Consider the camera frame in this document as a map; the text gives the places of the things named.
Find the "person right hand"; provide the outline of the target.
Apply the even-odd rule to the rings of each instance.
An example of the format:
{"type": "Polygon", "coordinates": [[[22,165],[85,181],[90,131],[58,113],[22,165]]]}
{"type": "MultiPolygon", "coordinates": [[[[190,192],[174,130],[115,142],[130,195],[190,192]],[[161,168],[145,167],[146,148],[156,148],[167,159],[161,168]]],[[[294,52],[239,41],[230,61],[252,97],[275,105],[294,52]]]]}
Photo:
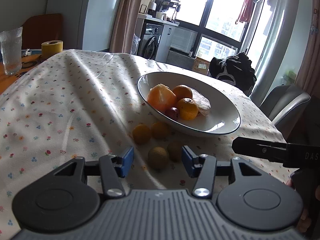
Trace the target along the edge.
{"type": "MultiPolygon", "coordinates": [[[[296,189],[294,184],[293,184],[293,181],[291,179],[289,179],[287,182],[286,182],[286,185],[293,188],[294,190],[296,189]]],[[[296,229],[300,232],[300,233],[306,233],[306,231],[308,230],[308,228],[310,227],[311,225],[311,219],[308,217],[308,211],[307,209],[304,209],[303,212],[302,212],[302,215],[299,219],[299,222],[296,226],[296,229]]]]}

